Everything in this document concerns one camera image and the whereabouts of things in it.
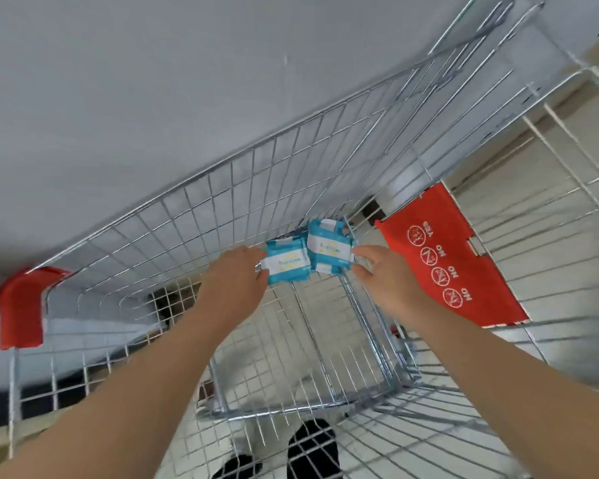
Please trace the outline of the person's left hand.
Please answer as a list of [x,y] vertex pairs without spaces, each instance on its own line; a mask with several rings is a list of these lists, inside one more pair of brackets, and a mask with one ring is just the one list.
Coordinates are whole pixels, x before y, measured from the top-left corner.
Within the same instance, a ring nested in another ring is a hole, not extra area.
[[266,256],[263,248],[245,246],[222,253],[202,276],[194,316],[226,337],[263,300],[255,296],[254,281]]

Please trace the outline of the person's right hand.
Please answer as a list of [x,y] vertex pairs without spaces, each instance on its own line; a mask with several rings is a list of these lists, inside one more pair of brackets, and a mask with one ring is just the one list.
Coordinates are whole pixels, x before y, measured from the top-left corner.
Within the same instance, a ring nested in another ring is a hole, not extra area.
[[364,267],[375,275],[375,290],[368,292],[375,304],[405,327],[417,329],[417,322],[430,300],[407,260],[399,253],[379,245],[356,246],[352,254],[356,259],[367,262],[370,268]]

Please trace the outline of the blue white tissue packet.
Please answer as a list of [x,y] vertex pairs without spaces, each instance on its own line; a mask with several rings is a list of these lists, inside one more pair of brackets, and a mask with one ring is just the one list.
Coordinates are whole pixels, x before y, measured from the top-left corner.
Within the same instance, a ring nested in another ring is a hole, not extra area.
[[262,269],[269,272],[268,285],[307,281],[312,273],[306,238],[301,235],[266,241]]
[[312,219],[308,223],[306,247],[311,270],[328,275],[341,275],[354,260],[354,239],[343,220]]

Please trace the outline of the person's right forearm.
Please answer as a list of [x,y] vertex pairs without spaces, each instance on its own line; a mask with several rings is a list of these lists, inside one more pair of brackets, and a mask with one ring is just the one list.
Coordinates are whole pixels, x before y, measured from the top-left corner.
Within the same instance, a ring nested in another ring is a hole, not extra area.
[[399,318],[534,479],[599,479],[599,392],[426,296]]

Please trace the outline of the person's left forearm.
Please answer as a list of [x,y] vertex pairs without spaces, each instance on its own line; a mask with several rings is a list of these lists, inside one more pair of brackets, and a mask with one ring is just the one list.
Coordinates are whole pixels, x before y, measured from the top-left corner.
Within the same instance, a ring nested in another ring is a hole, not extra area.
[[3,462],[0,479],[153,479],[211,356],[243,319],[194,307]]

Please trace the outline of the red cart child seat flap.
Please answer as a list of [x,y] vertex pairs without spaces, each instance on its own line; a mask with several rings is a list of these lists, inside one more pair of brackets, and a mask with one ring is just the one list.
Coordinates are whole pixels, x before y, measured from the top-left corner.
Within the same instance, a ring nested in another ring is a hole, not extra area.
[[375,226],[444,307],[483,328],[528,320],[493,259],[478,252],[476,233],[443,183]]

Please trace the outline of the person's black shoe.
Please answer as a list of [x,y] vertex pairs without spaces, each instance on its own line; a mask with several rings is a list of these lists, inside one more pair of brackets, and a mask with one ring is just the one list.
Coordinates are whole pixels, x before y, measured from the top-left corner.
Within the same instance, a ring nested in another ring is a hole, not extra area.
[[254,479],[262,468],[253,455],[241,453],[226,460],[209,479]]
[[342,479],[336,433],[327,419],[304,421],[289,440],[287,479]]

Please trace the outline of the red plastic cart corner bumper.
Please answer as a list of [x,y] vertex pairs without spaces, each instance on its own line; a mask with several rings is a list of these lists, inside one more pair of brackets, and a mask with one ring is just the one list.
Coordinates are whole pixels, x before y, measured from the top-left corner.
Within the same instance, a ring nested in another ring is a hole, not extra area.
[[0,286],[0,350],[43,344],[43,293],[67,275],[57,267],[28,267]]

